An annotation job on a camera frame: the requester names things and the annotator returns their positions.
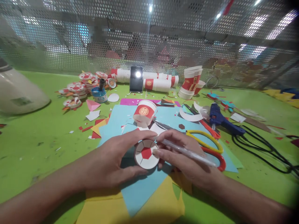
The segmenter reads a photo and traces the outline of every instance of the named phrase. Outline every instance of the left hand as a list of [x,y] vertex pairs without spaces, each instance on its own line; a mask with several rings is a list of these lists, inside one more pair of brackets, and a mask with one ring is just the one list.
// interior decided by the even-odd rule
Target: left hand
[[140,140],[157,136],[156,132],[134,130],[115,136],[99,148],[91,151],[65,169],[76,176],[76,184],[82,190],[109,188],[126,182],[138,175],[147,174],[140,166],[120,168],[124,154]]

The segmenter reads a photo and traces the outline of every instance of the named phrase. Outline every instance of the mesh wall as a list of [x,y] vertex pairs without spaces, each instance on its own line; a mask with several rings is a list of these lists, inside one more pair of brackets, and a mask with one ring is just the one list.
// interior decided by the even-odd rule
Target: mesh wall
[[0,56],[77,75],[202,65],[219,87],[299,87],[298,12],[283,0],[0,0]]

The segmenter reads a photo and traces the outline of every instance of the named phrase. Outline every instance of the blue glue container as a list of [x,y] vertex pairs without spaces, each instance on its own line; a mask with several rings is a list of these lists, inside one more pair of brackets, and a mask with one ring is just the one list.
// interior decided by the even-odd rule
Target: blue glue container
[[105,103],[108,100],[106,91],[104,89],[104,84],[105,83],[106,83],[105,79],[100,79],[100,86],[95,87],[91,90],[91,94],[93,95],[93,99],[97,103]]

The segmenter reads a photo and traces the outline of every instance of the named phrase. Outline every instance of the power cord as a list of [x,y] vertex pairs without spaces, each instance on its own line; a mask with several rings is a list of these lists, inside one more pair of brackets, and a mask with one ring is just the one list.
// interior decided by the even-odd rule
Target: power cord
[[[284,174],[289,174],[292,171],[299,176],[299,165],[292,165],[284,156],[282,156],[277,149],[275,149],[266,139],[264,139],[262,136],[260,136],[259,134],[257,134],[256,132],[254,132],[253,130],[251,130],[250,128],[248,128],[245,125],[240,125],[239,127],[241,128],[246,128],[246,133],[249,134],[251,137],[255,138],[256,140],[258,140],[259,142],[261,142],[262,144],[264,144],[265,146],[267,146],[270,150],[262,148],[256,144],[253,144],[252,142],[250,142],[245,136],[232,136],[232,140],[234,142],[234,144],[236,144],[238,147],[240,147],[241,149],[253,154],[254,156],[258,157],[259,159],[263,160],[265,163],[267,163],[269,166],[271,166],[272,168],[274,168],[275,170],[284,173]],[[261,157],[260,155],[256,154],[255,152],[243,147],[242,145],[256,149],[256,150],[260,150],[262,152],[267,152],[270,155],[272,155],[273,157],[275,157],[276,159],[278,159],[279,161],[281,161],[282,163],[284,163],[285,165],[287,165],[287,170],[281,170],[279,168],[277,168],[276,166],[274,166],[272,163],[270,163],[269,161],[267,161],[266,159],[264,159],[263,157]]]

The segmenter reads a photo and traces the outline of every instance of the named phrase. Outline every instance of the green table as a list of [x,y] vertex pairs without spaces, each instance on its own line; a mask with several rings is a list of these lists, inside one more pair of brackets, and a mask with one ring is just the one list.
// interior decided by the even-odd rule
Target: green table
[[[77,76],[46,74],[38,72],[21,72],[33,83],[37,84],[52,100],[47,107],[36,112],[6,116],[0,115],[0,123],[7,126],[0,135],[0,202],[4,202],[14,195],[28,188],[31,184],[49,175],[53,171],[74,161],[93,150],[99,140],[88,139],[92,131],[81,132],[78,128],[94,125],[94,121],[86,120],[88,114],[86,103],[77,111],[62,111],[65,98],[58,98],[55,91],[66,87],[70,82],[78,81]],[[129,93],[127,84],[119,84],[115,89],[120,98]],[[267,119],[267,124],[286,128],[286,134],[299,135],[298,110],[287,103],[280,102],[270,96],[254,90],[225,89],[224,92],[213,90],[220,96],[233,101],[239,109],[249,108]],[[151,92],[148,99],[161,99],[165,94]],[[144,99],[145,94],[129,95],[128,98]],[[210,105],[212,100],[204,95],[194,97],[201,106]],[[101,116],[108,116],[110,108],[116,103],[103,104]],[[248,125],[254,131],[266,138],[292,163],[299,163],[299,149],[290,143],[290,139],[275,139],[275,135]],[[291,206],[298,190],[298,180],[292,174],[281,174],[270,168],[253,155],[243,151],[233,144],[231,136],[221,131],[222,140],[229,141],[227,146],[243,163],[244,169],[239,173],[224,172],[225,175],[245,184],[246,186],[270,197],[278,202]],[[45,223],[73,224],[84,204],[84,193],[67,200],[55,210]],[[198,189],[194,189],[193,196],[184,193],[186,206],[185,217],[194,223],[232,223],[237,217],[227,208],[211,199]]]

